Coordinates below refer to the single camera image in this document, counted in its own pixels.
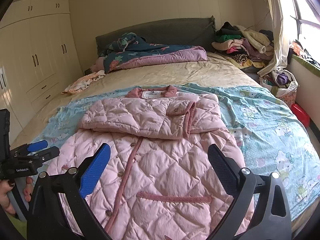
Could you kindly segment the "left hand with painted nails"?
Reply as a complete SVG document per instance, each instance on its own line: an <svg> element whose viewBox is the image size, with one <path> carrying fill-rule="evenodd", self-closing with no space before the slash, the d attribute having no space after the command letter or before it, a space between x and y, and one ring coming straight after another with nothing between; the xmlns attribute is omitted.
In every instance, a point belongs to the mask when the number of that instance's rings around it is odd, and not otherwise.
<svg viewBox="0 0 320 240"><path fill-rule="evenodd" d="M26 202L31 201L31 197L33 194L33 179L31 177L25 178L25 187L22 190L23 198ZM1 180L1 207L3 210L8 213L9 215L15 217L16 210L13 206L14 195L12 193L15 187L15 182L13 180Z"/></svg>

